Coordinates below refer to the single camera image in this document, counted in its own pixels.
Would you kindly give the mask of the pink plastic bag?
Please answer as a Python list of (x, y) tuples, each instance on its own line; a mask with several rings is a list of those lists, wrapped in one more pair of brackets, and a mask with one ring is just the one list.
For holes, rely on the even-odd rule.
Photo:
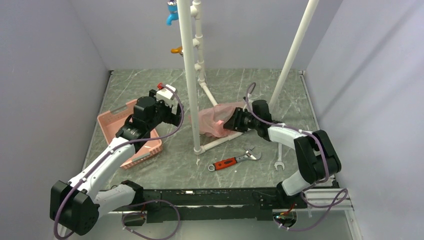
[(243, 109), (244, 106), (244, 102), (220, 103), (199, 111), (199, 134), (215, 138), (235, 134), (235, 131), (225, 129), (224, 124), (232, 117), (236, 108)]

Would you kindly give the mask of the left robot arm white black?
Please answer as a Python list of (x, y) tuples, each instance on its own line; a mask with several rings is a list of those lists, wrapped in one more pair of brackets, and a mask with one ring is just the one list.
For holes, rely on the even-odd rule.
[(69, 181), (59, 180), (52, 186), (49, 216), (54, 221), (53, 234), (57, 240), (87, 234), (100, 217), (113, 210), (137, 210), (148, 204), (143, 187), (130, 180), (107, 191), (101, 191), (101, 187), (121, 164), (153, 140), (151, 132), (159, 124), (176, 126), (169, 136), (181, 128), (184, 106), (177, 90), (168, 84), (157, 88), (137, 99), (133, 113), (88, 167)]

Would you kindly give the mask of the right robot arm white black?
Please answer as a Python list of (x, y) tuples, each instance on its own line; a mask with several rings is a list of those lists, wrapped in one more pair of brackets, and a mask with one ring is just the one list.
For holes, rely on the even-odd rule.
[(304, 131), (272, 119), (266, 100), (255, 100), (250, 108), (237, 107), (223, 125), (224, 129), (244, 133), (255, 130), (266, 141), (289, 147), (295, 151), (297, 170), (278, 183), (276, 203), (289, 207), (301, 191), (339, 173), (342, 164), (324, 130)]

